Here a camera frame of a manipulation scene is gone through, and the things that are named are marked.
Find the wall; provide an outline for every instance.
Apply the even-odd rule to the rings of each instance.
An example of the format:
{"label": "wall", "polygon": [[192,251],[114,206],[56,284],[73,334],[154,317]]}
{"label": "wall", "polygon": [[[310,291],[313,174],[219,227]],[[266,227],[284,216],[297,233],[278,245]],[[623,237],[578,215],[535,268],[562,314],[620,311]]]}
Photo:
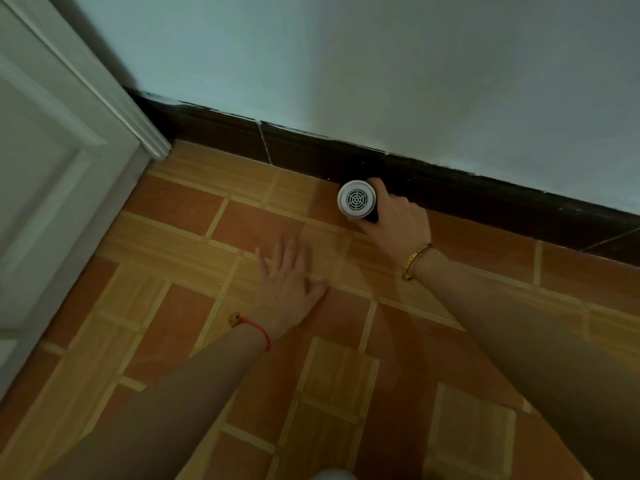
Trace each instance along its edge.
{"label": "wall", "polygon": [[126,86],[640,214],[640,0],[52,0]]}

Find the bracelet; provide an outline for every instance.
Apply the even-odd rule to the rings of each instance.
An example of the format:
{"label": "bracelet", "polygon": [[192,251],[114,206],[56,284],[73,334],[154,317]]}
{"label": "bracelet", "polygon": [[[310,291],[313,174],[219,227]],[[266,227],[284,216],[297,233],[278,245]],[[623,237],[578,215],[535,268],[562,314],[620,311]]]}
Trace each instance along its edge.
{"label": "bracelet", "polygon": [[251,325],[252,327],[260,330],[264,335],[264,338],[267,339],[267,352],[271,350],[271,338],[267,333],[267,331],[263,329],[260,325],[258,325],[258,323],[253,322],[247,318],[241,317],[239,313],[234,313],[229,317],[229,325],[231,325],[231,328],[234,328],[240,325],[240,323],[246,323],[247,325]]}
{"label": "bracelet", "polygon": [[404,271],[402,272],[402,279],[404,281],[411,281],[414,278],[414,276],[411,276],[409,274],[409,266],[411,266],[413,261],[415,261],[416,259],[421,258],[422,256],[424,256],[424,254],[428,250],[430,250],[432,247],[433,247],[433,244],[432,243],[428,243],[420,251],[416,251],[411,255],[411,257],[409,258],[409,261],[406,262],[406,266],[404,266]]}

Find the gold bracelet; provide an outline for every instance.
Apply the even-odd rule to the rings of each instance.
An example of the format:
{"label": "gold bracelet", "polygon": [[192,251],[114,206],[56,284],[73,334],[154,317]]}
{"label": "gold bracelet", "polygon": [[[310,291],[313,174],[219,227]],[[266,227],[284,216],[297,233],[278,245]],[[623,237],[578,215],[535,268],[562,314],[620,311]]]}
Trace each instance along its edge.
{"label": "gold bracelet", "polygon": [[433,244],[428,243],[420,251],[416,251],[411,255],[411,257],[409,258],[409,261],[406,262],[406,266],[404,266],[404,271],[402,272],[402,279],[404,279],[404,281],[411,281],[414,278],[414,276],[409,275],[409,266],[411,266],[411,263],[416,259],[424,256],[425,252],[430,250],[432,247],[433,247]]}

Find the person's left hand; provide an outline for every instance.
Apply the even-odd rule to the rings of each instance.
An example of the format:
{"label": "person's left hand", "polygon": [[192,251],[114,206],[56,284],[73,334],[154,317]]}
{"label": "person's left hand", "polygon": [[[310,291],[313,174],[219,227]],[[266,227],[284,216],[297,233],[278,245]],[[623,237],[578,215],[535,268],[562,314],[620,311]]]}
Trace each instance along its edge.
{"label": "person's left hand", "polygon": [[260,286],[250,318],[276,341],[302,322],[327,291],[329,283],[311,284],[307,291],[308,247],[299,246],[297,237],[290,239],[286,246],[282,238],[278,239],[269,271],[260,249],[256,250],[256,255]]}

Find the hand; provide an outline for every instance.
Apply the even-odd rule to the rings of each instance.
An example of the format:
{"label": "hand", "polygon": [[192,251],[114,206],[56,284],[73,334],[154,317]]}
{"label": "hand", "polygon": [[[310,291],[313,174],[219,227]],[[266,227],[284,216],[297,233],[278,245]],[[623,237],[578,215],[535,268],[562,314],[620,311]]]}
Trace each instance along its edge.
{"label": "hand", "polygon": [[256,250],[256,255],[260,286],[250,318],[266,330],[272,341],[276,341],[302,322],[327,291],[329,283],[315,283],[307,292],[308,247],[300,247],[297,237],[290,239],[286,246],[282,238],[278,239],[270,271],[267,271],[260,249]]}
{"label": "hand", "polygon": [[369,234],[380,249],[404,268],[411,255],[431,242],[427,211],[406,197],[389,195],[379,178],[368,182],[376,190],[378,223],[364,219],[350,219]]}

